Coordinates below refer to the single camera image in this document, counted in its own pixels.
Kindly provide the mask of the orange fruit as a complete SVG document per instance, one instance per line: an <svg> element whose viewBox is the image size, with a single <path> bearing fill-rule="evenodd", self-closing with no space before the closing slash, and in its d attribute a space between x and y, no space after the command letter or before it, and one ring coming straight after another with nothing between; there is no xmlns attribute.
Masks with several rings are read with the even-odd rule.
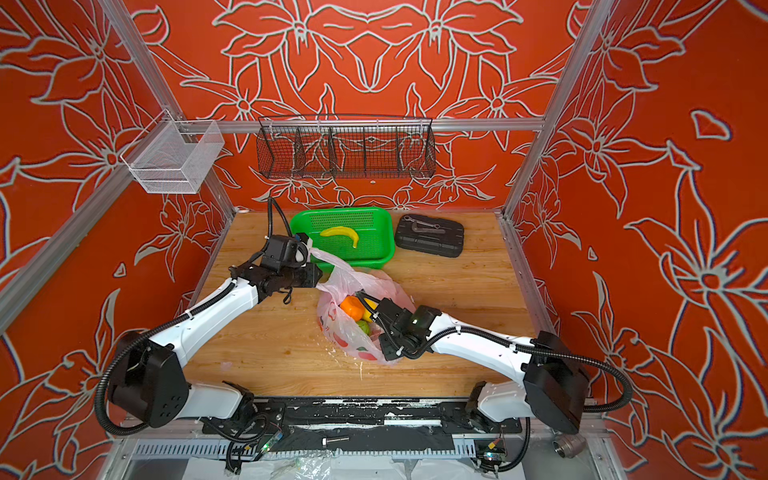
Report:
<svg viewBox="0 0 768 480"><path fill-rule="evenodd" d="M339 307L353 321L358 322L363 319L365 308L357 297L347 296Z"/></svg>

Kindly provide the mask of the pink plastic bag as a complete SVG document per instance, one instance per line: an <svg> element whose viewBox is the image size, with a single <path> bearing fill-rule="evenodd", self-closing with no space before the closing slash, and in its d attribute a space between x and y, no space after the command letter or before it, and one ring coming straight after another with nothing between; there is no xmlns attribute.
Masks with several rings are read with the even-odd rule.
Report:
<svg viewBox="0 0 768 480"><path fill-rule="evenodd" d="M399 360L386 361L381 351L379 337L383 334L382 328L373 321L373 334L366 336L339 305L347 296L364 291L374 298L387 298L400 307L414 311L411 297L381 270L356 270L344 260L314 247L310 249L310 255L312 260L322 260L333 266L329 278L317 285L320 291L317 320L324 336L350 357L380 365L395 365Z"/></svg>

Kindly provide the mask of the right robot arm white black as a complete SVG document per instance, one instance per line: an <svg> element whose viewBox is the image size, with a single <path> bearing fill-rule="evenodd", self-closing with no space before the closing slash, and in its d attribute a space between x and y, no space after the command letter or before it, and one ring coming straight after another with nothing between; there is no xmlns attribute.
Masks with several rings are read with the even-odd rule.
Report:
<svg viewBox="0 0 768 480"><path fill-rule="evenodd" d="M381 348L386 359L450 355L506 377L505 383L481 384L476 394L473 408L492 422L533 417L558 432L576 434L585 413L620 410L633 398L633 384L620 369L573 354L555 334L542 331L535 338L504 335L461 322L436 308L420 306L410 311L364 291L355 297L383 330ZM620 396L589 405L586 366L617 380Z"/></svg>

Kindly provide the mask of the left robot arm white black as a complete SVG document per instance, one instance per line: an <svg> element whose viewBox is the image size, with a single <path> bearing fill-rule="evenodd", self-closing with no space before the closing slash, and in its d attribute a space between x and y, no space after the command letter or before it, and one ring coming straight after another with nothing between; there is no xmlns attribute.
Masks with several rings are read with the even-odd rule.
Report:
<svg viewBox="0 0 768 480"><path fill-rule="evenodd" d="M109 434L130 436L178 419L199 419L219 435L249 428L258 416L253 393L232 382L189 382L185 366L221 330L264 300L290 304L297 289L315 288L322 271L310 260L309 239L267 230L261 249L232 266L210 295L176 318L121 340L98 381L93 413Z"/></svg>

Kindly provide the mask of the yellow lemon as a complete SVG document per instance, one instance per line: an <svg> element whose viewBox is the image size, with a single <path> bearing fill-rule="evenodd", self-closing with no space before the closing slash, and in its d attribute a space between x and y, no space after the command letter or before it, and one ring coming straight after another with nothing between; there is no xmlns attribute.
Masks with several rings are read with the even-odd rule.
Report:
<svg viewBox="0 0 768 480"><path fill-rule="evenodd" d="M375 313L378 307L378 302L365 297L361 300L361 303L364 306L364 313L363 313L362 319L368 323L373 322L373 314Z"/></svg>

